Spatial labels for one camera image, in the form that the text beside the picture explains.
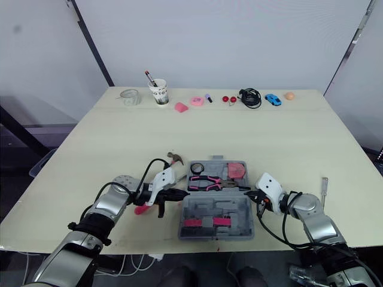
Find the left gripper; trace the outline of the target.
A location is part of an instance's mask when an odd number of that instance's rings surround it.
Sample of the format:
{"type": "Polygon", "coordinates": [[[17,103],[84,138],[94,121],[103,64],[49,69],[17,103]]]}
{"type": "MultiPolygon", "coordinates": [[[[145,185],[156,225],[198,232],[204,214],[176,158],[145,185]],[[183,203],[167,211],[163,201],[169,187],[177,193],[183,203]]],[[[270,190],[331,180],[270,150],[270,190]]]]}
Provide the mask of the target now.
{"type": "Polygon", "coordinates": [[[158,218],[164,217],[166,201],[182,201],[189,194],[189,192],[179,189],[160,191],[157,194],[158,218]]]}

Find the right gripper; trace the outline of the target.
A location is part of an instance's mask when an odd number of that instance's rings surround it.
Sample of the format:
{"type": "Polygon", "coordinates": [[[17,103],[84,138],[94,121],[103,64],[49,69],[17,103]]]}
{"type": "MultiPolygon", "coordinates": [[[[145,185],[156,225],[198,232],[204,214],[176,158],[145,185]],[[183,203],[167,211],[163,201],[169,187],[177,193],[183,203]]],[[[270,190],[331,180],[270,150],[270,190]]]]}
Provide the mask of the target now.
{"type": "Polygon", "coordinates": [[[263,191],[247,191],[244,192],[244,195],[248,196],[251,201],[264,206],[268,211],[272,210],[271,200],[263,191]]]}

